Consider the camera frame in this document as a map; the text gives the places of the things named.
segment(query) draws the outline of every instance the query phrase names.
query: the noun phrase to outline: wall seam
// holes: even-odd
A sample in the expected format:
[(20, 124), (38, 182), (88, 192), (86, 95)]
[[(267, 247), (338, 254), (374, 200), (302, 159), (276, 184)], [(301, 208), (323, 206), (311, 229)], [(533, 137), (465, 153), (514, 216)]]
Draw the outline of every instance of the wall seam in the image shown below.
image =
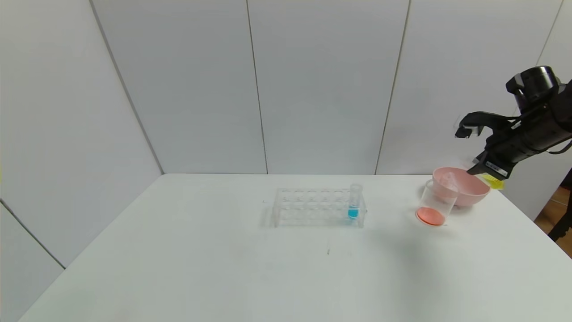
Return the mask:
[(119, 82), (121, 83), (121, 86), (123, 87), (123, 91), (125, 92), (125, 95), (127, 96), (127, 101), (129, 101), (129, 105), (131, 106), (131, 110), (135, 114), (135, 118), (137, 119), (139, 127), (141, 128), (141, 132), (143, 132), (143, 136), (145, 137), (145, 141), (147, 142), (147, 145), (149, 146), (149, 149), (151, 150), (151, 154), (153, 154), (153, 158), (155, 159), (155, 162), (157, 163), (157, 167), (159, 167), (159, 171), (161, 171), (161, 175), (164, 175), (165, 171), (163, 171), (163, 167), (161, 167), (161, 163), (159, 162), (159, 158), (157, 157), (157, 154), (155, 153), (155, 150), (153, 149), (153, 146), (151, 145), (151, 141), (149, 140), (149, 136), (147, 135), (147, 132), (145, 132), (145, 128), (143, 127), (143, 123), (141, 122), (141, 118), (139, 117), (139, 114), (137, 113), (137, 110), (135, 109), (135, 105), (133, 104), (133, 100), (131, 99), (131, 95), (129, 94), (129, 91), (127, 90), (127, 86), (125, 85), (125, 81), (123, 79), (123, 76), (121, 76), (121, 72), (119, 71), (119, 66), (117, 66), (117, 62), (115, 61), (115, 57), (113, 56), (113, 52), (111, 51), (111, 47), (109, 46), (107, 36), (105, 35), (103, 26), (101, 25), (100, 18), (97, 15), (96, 6), (93, 3), (93, 0), (89, 0), (89, 5), (92, 7), (93, 15), (96, 19), (97, 26), (100, 29), (101, 37), (104, 40), (105, 47), (108, 50), (109, 57), (111, 58), (111, 61), (113, 63), (113, 67), (115, 68), (115, 72), (117, 74), (117, 77), (119, 77)]
[(260, 115), (260, 131), (262, 132), (262, 148), (264, 150), (264, 164), (266, 164), (266, 174), (268, 174), (268, 157), (266, 156), (266, 142), (264, 141), (264, 125), (262, 123), (262, 107), (260, 106), (260, 91), (258, 89), (258, 73), (256, 72), (256, 59), (254, 57), (254, 41), (252, 40), (252, 25), (250, 23), (250, 7), (248, 6), (248, 0), (245, 0), (247, 4), (247, 17), (248, 17), (248, 31), (251, 37), (251, 48), (252, 48), (252, 64), (254, 66), (254, 79), (256, 83), (256, 97), (258, 98), (258, 112)]
[(383, 138), (386, 135), (387, 120), (390, 118), (391, 101), (393, 100), (393, 94), (394, 94), (394, 90), (395, 90), (395, 81), (397, 80), (397, 73), (399, 70), (399, 63), (401, 61), (401, 53), (403, 51), (403, 43), (405, 42), (405, 32), (407, 30), (407, 22), (409, 21), (410, 10), (411, 10), (411, 0), (409, 0), (409, 3), (407, 4), (407, 13), (405, 15), (405, 23), (403, 24), (403, 34), (401, 36), (401, 44), (399, 45), (399, 54), (397, 56), (397, 64), (395, 64), (394, 80), (393, 80), (393, 84), (391, 85), (390, 101), (387, 105), (386, 121), (383, 124), (382, 141), (379, 143), (378, 161), (375, 163), (374, 175), (378, 174), (379, 159), (382, 156)]
[(39, 239), (32, 234), (32, 232), (30, 231), (30, 229), (28, 229), (28, 227), (26, 227), (26, 225), (24, 225), (24, 223), (20, 220), (20, 218), (18, 218), (18, 216), (16, 216), (16, 214), (14, 214), (14, 212), (12, 211), (12, 208), (10, 208), (10, 206), (8, 206), (8, 204), (6, 203), (6, 201), (2, 198), (0, 198), (0, 204), (2, 204), (2, 206), (4, 206), (4, 208), (6, 208), (6, 210), (8, 210), (8, 212), (12, 215), (12, 217), (14, 217), (14, 219), (16, 219), (16, 221), (18, 222), (18, 224), (20, 224), (20, 226), (22, 226), (22, 228), (24, 228), (24, 230), (31, 236), (31, 238), (33, 238), (39, 245), (41, 248), (44, 249), (44, 251), (53, 259), (55, 260), (56, 263), (58, 263), (59, 266), (61, 266), (61, 268), (66, 269), (66, 267), (62, 264), (62, 262), (60, 262), (55, 256), (54, 254), (52, 254), (47, 247), (42, 244), (41, 241), (39, 241)]

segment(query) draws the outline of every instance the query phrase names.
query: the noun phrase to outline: robotic arm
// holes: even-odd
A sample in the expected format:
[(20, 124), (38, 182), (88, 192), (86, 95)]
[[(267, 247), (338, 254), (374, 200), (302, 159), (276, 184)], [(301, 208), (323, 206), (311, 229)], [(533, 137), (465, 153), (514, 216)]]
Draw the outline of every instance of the robotic arm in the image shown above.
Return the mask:
[[(549, 66), (538, 66), (511, 78), (506, 90), (517, 100), (520, 116), (473, 112), (459, 123), (458, 138), (480, 135), (484, 127), (492, 130), (469, 174), (486, 172), (499, 180), (508, 179), (518, 162), (572, 139), (572, 81), (561, 84)], [(549, 153), (564, 153), (570, 146), (572, 141)]]

